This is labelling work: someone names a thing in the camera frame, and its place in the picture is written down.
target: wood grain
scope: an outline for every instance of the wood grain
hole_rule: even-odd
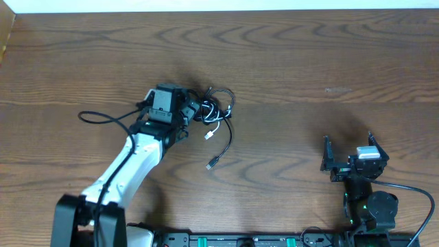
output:
[[[381,180],[439,198],[439,11],[275,11],[18,16],[0,69],[0,243],[46,246],[54,207],[119,153],[122,115],[157,83],[231,89],[231,149],[194,123],[142,184],[129,222],[192,231],[300,232],[348,225],[343,186],[318,171],[322,137],[345,158],[374,132],[390,155]],[[127,124],[133,118],[126,119]],[[395,232],[424,220],[399,197]],[[421,235],[437,246],[436,213]]]

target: black cable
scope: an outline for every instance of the black cable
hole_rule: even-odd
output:
[[[235,105],[235,96],[233,96],[232,92],[226,89],[216,89],[211,91],[212,87],[208,89],[208,91],[204,94],[203,97],[198,96],[197,92],[189,89],[188,92],[194,94],[197,97],[198,103],[200,105],[199,113],[193,118],[195,121],[201,121],[205,125],[219,123],[221,121],[225,121],[228,127],[228,131],[230,133],[230,138],[228,140],[227,146],[223,149],[223,151],[216,157],[214,157],[209,163],[206,165],[207,169],[212,168],[216,163],[218,163],[219,159],[226,153],[229,149],[232,140],[233,140],[233,132],[232,128],[227,119],[232,117],[232,109]],[[212,95],[218,92],[227,93],[230,95],[231,103],[227,110],[222,110],[218,106],[218,103],[215,99],[212,98]]]
[[[428,213],[427,217],[425,218],[424,222],[421,224],[421,226],[419,227],[419,229],[417,230],[417,232],[414,234],[412,240],[410,240],[409,244],[406,247],[409,247],[410,245],[412,245],[415,241],[416,238],[420,235],[420,233],[424,230],[425,226],[428,224],[428,221],[430,221],[431,217],[433,216],[434,213],[434,209],[435,209],[435,203],[434,203],[434,199],[433,196],[430,195],[430,193],[426,192],[423,189],[419,189],[416,187],[411,187],[411,186],[407,186],[407,185],[398,185],[398,184],[394,184],[394,183],[387,183],[387,182],[381,182],[381,181],[376,181],[370,178],[366,178],[364,176],[362,176],[361,174],[358,174],[359,177],[362,180],[365,180],[366,182],[370,182],[370,183],[374,183],[376,185],[383,185],[383,186],[389,186],[389,187],[394,187],[394,188],[399,188],[399,189],[406,189],[406,190],[410,190],[410,191],[416,191],[419,193],[423,193],[424,195],[426,195],[429,199],[430,199],[430,203],[431,203],[431,208],[430,208],[430,212]]]
[[[107,181],[104,183],[104,185],[102,185],[102,190],[101,193],[99,194],[99,198],[97,199],[97,203],[96,203],[96,207],[95,207],[95,213],[93,214],[93,219],[95,221],[95,225],[93,227],[93,237],[95,238],[95,246],[98,247],[99,246],[99,214],[100,212],[100,207],[102,204],[102,200],[104,199],[105,193],[108,191],[108,188],[111,184],[111,181],[113,180],[113,178],[117,175],[117,173],[120,171],[120,169],[122,169],[123,165],[125,165],[125,163],[128,161],[128,159],[132,156],[132,154],[134,154],[135,151],[135,147],[136,147],[136,142],[134,140],[134,137],[132,137],[132,133],[130,132],[130,130],[123,124],[121,123],[119,120],[127,117],[135,112],[137,112],[139,110],[135,110],[131,113],[125,114],[124,116],[118,117],[118,118],[114,118],[111,116],[108,116],[107,114],[104,113],[98,113],[98,112],[94,112],[94,111],[89,111],[89,110],[85,110],[82,111],[80,113],[78,113],[78,118],[81,119],[82,121],[86,122],[86,123],[90,123],[90,124],[107,124],[107,123],[116,123],[117,125],[121,126],[123,128],[123,130],[125,130],[125,132],[128,134],[130,140],[131,140],[131,149],[128,152],[128,155],[122,160],[122,162],[120,163],[120,165],[114,170],[114,172],[108,177]],[[96,116],[100,116],[100,117],[105,117],[108,119],[108,121],[90,121],[87,120],[85,118],[82,117],[82,115],[96,115]]]
[[[121,119],[126,118],[126,117],[128,117],[128,116],[130,116],[130,115],[133,115],[133,114],[135,114],[135,113],[137,113],[137,112],[139,112],[139,111],[141,111],[140,108],[137,109],[137,110],[131,111],[131,112],[127,113],[127,114],[124,114],[124,115],[122,115],[122,116],[120,116],[120,117],[113,118],[113,119],[121,120]],[[85,119],[85,118],[81,117],[80,114],[78,114],[78,117],[81,119],[81,121],[84,121],[84,122],[86,122],[86,123],[88,123],[88,124],[109,124],[109,123],[114,122],[113,120],[106,120],[106,121],[92,121],[92,120],[88,120],[88,119]]]
[[[327,235],[326,233],[324,233],[324,231],[323,231],[320,227],[317,227],[317,226],[310,226],[310,227],[307,227],[305,230],[303,230],[303,232],[300,234],[300,241],[302,242],[302,244],[303,244],[304,246],[308,247],[309,245],[307,245],[307,244],[305,243],[305,241],[303,241],[303,235],[305,234],[306,231],[308,231],[309,229],[312,229],[312,228],[318,229],[320,232],[322,232],[322,234],[324,235],[324,237],[329,241],[329,243],[331,243],[331,244],[329,244],[329,245],[327,245],[327,246],[323,246],[323,247],[330,247],[330,246],[333,245],[333,243],[332,243],[333,240],[332,240],[332,239],[329,239],[328,235]]]

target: usb connector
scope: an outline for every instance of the usb connector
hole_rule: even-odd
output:
[[[219,159],[220,158],[218,158],[218,157],[212,158],[212,160],[209,161],[209,164],[206,165],[206,168],[211,169],[214,165],[216,165],[218,163]]]

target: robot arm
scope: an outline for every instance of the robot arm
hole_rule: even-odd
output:
[[[138,106],[142,111],[129,129],[134,142],[130,136],[126,139],[122,151],[110,167],[81,196],[64,195],[58,201],[51,246],[74,244],[78,226],[89,224],[99,224],[99,231],[95,234],[100,246],[150,244],[151,232],[126,227],[125,209],[143,179],[159,164],[166,151],[187,137],[187,126],[200,104],[189,97],[187,89],[159,84]],[[121,166],[128,155],[128,160]],[[108,188],[102,191],[105,184]],[[94,222],[96,211],[99,211],[99,222]]]
[[[122,169],[117,172],[112,180],[108,192],[102,200],[102,205],[109,202],[117,203],[120,207],[128,208],[132,197],[136,193],[146,175],[160,162],[163,154],[162,141],[154,139],[148,134],[135,134],[136,149],[134,154],[128,159]],[[111,163],[110,167],[100,176],[96,182],[86,188],[81,195],[85,196],[87,202],[97,203],[102,186],[108,177],[117,169],[118,165],[128,155],[131,149],[129,137],[117,158]]]

